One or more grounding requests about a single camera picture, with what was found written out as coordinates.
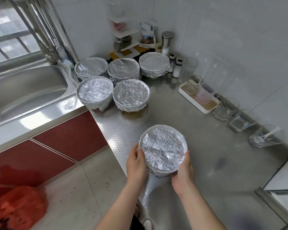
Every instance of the sink basin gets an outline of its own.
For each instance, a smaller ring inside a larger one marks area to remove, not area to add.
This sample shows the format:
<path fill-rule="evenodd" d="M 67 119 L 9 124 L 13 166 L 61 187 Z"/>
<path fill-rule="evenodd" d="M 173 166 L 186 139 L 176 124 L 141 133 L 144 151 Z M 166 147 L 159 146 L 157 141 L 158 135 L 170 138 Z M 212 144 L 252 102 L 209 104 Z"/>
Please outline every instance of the sink basin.
<path fill-rule="evenodd" d="M 67 73 L 56 65 L 0 76 L 0 124 L 74 92 Z"/>

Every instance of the red plastic bag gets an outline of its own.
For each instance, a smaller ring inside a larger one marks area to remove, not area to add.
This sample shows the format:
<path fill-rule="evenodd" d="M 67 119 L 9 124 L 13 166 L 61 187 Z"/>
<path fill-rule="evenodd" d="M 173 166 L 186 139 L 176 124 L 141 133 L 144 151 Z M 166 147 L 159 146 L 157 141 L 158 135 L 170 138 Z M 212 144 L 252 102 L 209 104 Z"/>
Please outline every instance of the red plastic bag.
<path fill-rule="evenodd" d="M 46 192 L 19 186 L 0 198 L 0 229 L 28 230 L 47 212 Z"/>

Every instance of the window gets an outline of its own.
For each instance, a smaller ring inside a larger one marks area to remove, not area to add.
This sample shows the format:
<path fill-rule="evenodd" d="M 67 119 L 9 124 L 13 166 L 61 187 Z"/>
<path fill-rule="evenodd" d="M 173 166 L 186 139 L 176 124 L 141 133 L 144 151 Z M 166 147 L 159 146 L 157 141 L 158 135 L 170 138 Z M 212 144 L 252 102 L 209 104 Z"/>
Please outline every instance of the window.
<path fill-rule="evenodd" d="M 39 47 L 15 9 L 0 3 L 0 62 L 35 51 Z"/>

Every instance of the hand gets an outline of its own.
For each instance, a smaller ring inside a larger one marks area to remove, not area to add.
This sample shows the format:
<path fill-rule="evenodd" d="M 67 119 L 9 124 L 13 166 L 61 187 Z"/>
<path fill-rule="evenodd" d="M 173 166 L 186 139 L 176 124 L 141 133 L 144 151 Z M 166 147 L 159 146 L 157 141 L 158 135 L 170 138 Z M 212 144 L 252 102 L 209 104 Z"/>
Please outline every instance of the hand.
<path fill-rule="evenodd" d="M 188 186 L 194 184 L 193 167 L 191 165 L 189 150 L 185 153 L 184 161 L 180 164 L 178 172 L 175 172 L 170 176 L 172 179 L 172 186 L 181 199 Z"/>
<path fill-rule="evenodd" d="M 136 143 L 130 150 L 126 168 L 127 168 L 127 184 L 135 186 L 135 188 L 142 188 L 146 174 L 147 166 L 144 152 L 141 148 L 138 148 L 139 144 Z"/>

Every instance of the aluminum foil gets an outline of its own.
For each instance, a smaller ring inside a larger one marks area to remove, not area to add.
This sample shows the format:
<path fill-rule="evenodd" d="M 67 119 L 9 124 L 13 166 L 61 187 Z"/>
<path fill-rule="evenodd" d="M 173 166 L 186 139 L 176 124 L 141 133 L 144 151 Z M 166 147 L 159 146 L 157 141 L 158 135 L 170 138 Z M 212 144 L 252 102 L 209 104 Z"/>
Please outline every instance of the aluminum foil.
<path fill-rule="evenodd" d="M 144 76 L 156 78 L 167 73 L 169 58 L 159 52 L 148 52 L 140 56 L 139 64 Z"/>
<path fill-rule="evenodd" d="M 110 62 L 108 74 L 113 84 L 127 79 L 139 79 L 140 66 L 135 59 L 120 58 Z"/>
<path fill-rule="evenodd" d="M 113 90 L 113 99 L 116 106 L 127 112 L 143 109 L 149 97 L 149 87 L 144 82 L 136 79 L 121 81 Z"/>
<path fill-rule="evenodd" d="M 112 101 L 113 83 L 106 77 L 90 77 L 77 86 L 78 99 L 89 109 L 103 111 Z"/>
<path fill-rule="evenodd" d="M 184 136 L 167 125 L 154 125 L 146 130 L 139 147 L 144 151 L 148 169 L 157 177 L 178 170 L 188 149 Z"/>
<path fill-rule="evenodd" d="M 107 77 L 107 69 L 108 62 L 100 57 L 89 57 L 81 60 L 75 65 L 75 72 L 82 80 L 96 76 Z"/>

